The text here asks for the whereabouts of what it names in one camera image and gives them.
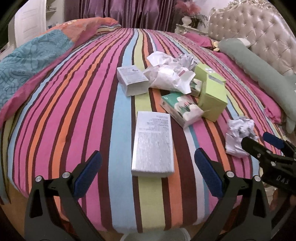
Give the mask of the person's hand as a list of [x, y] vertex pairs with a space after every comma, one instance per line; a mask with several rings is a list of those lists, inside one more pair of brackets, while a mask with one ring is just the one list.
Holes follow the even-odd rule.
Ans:
[[272, 198], [272, 201], [270, 203], [270, 210], [273, 211], [276, 209], [277, 205], [278, 205], [278, 197], [279, 197], [279, 190], [276, 189], [273, 193], [273, 198]]

